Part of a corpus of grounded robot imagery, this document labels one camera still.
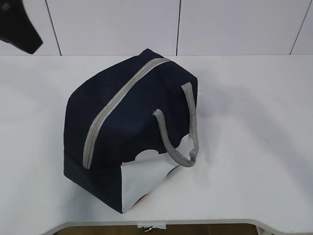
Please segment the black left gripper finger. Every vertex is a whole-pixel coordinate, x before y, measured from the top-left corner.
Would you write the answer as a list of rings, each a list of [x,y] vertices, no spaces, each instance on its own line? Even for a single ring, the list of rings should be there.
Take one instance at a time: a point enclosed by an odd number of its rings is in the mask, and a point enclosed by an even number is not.
[[[0,39],[28,54],[34,54],[43,44],[21,0],[0,2]]]

